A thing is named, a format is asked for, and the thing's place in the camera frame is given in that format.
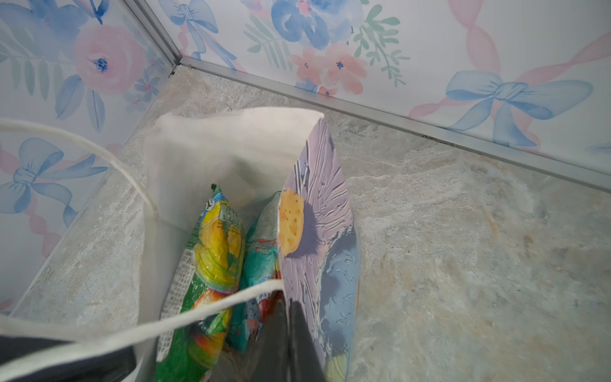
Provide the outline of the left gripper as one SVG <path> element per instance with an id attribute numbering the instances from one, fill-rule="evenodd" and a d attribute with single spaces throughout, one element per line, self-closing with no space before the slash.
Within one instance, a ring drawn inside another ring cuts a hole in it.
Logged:
<path id="1" fill-rule="evenodd" d="M 40 337 L 2 335 L 1 365 L 37 351 L 65 344 L 68 342 Z M 135 370 L 136 365 L 135 351 L 132 347 L 127 347 L 102 356 L 48 367 L 11 381 L 122 381 Z"/>

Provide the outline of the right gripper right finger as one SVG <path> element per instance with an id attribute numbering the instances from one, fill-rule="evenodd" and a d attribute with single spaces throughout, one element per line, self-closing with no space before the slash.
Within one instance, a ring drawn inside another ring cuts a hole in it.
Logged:
<path id="1" fill-rule="evenodd" d="M 294 382 L 325 382 L 302 305 L 291 300 L 289 306 L 289 371 Z"/>

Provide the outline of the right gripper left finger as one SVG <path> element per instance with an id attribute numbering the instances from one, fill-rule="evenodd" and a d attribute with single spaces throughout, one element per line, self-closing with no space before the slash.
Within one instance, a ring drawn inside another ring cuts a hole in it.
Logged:
<path id="1" fill-rule="evenodd" d="M 288 319 L 283 296 L 278 297 L 256 342 L 250 381 L 277 382 L 288 378 Z"/>

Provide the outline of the red snack packet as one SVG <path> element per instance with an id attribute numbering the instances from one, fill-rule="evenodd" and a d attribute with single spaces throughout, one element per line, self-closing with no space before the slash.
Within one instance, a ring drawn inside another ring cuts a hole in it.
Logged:
<path id="1" fill-rule="evenodd" d="M 275 307 L 280 300 L 283 300 L 283 292 L 281 291 L 273 291 L 257 299 L 257 305 L 260 311 L 260 324 L 264 324 L 267 317 L 274 313 Z"/>

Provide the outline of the teal snack packet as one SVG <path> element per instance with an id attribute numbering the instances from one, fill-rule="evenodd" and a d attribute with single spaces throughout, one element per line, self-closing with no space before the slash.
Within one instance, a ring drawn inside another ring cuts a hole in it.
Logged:
<path id="1" fill-rule="evenodd" d="M 279 202 L 280 193 L 277 192 L 248 230 L 239 285 L 241 291 L 278 278 Z M 265 294 L 233 307 L 232 321 L 226 341 L 232 349 L 239 353 L 246 352 L 248 346 L 256 340 L 259 331 L 263 328 L 263 324 L 259 323 L 260 311 L 257 299 Z"/>

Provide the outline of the green snack packet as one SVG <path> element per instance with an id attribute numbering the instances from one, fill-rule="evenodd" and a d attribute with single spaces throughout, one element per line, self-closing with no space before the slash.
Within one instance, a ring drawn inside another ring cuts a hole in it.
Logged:
<path id="1" fill-rule="evenodd" d="M 238 290 L 245 249 L 244 228 L 218 185 L 190 234 L 162 307 L 170 318 L 220 301 Z M 232 309 L 162 334 L 157 381 L 207 381 L 228 334 Z"/>

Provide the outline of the floral paper gift bag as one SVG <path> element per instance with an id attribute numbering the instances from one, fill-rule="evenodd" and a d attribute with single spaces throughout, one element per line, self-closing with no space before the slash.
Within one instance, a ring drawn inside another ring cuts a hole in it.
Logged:
<path id="1" fill-rule="evenodd" d="M 137 365 L 122 381 L 157 381 L 162 334 L 273 291 L 283 292 L 288 336 L 294 300 L 302 305 L 326 381 L 346 379 L 356 327 L 361 246 L 345 175 L 323 114 L 301 108 L 253 108 L 202 119 L 165 114 L 144 141 L 145 182 L 109 150 L 80 135 L 15 119 L 3 119 L 1 128 L 31 134 L 19 151 L 22 165 L 1 187 L 4 213 L 26 209 L 32 192 L 68 202 L 70 194 L 60 181 L 96 173 L 95 159 L 102 158 L 141 195 L 145 223 L 137 326 L 109 334 L 2 318 L 1 336 L 68 342 L 1 365 L 2 380 L 132 347 Z M 243 223 L 244 255 L 248 230 L 280 193 L 278 278 L 162 318 L 181 255 L 213 195 L 213 185 L 221 188 Z M 245 353 L 232 349 L 225 339 L 207 381 L 250 381 L 261 331 Z"/>

